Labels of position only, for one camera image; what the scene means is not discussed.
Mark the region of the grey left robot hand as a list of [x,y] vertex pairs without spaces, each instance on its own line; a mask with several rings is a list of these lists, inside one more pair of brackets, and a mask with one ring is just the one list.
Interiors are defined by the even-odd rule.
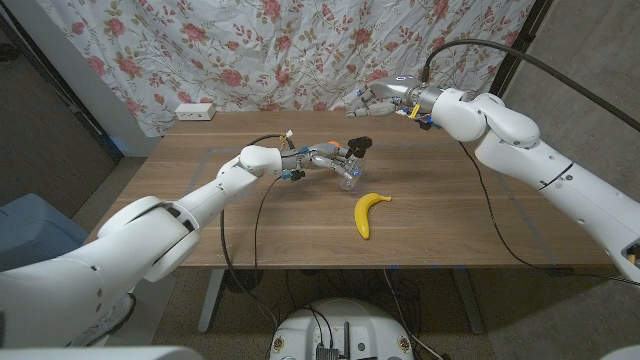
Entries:
[[364,172],[364,161],[354,150],[332,142],[301,148],[295,165],[295,170],[329,169],[346,179],[355,179]]

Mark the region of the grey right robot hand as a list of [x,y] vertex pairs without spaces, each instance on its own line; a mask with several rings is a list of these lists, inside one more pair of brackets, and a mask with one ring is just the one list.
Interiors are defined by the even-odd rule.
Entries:
[[386,116],[399,107],[413,108],[430,113],[442,94],[437,87],[427,86],[413,76],[385,77],[365,84],[356,91],[356,97],[346,106],[348,117]]

